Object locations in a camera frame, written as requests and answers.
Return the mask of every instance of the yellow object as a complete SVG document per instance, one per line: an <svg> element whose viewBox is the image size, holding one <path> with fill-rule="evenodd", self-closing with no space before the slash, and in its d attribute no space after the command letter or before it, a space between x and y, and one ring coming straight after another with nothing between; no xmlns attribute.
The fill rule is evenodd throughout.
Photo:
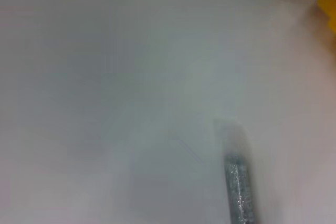
<svg viewBox="0 0 336 224"><path fill-rule="evenodd" d="M330 17L329 26L336 33L336 0L318 0L317 3Z"/></svg>

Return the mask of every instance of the white surface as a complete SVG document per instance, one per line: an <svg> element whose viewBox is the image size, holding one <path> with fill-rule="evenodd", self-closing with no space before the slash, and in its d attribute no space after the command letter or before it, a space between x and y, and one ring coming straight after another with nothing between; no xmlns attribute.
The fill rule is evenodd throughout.
<svg viewBox="0 0 336 224"><path fill-rule="evenodd" d="M315 0L0 0L0 221L228 223L213 119L260 223L334 223L336 53Z"/></svg>

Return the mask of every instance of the silver glitter tube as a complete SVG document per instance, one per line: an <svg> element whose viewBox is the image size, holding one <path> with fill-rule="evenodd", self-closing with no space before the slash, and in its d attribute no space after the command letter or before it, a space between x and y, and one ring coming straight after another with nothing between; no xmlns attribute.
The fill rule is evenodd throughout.
<svg viewBox="0 0 336 224"><path fill-rule="evenodd" d="M247 164L243 157L228 154L224 158L225 178L232 224L255 224Z"/></svg>

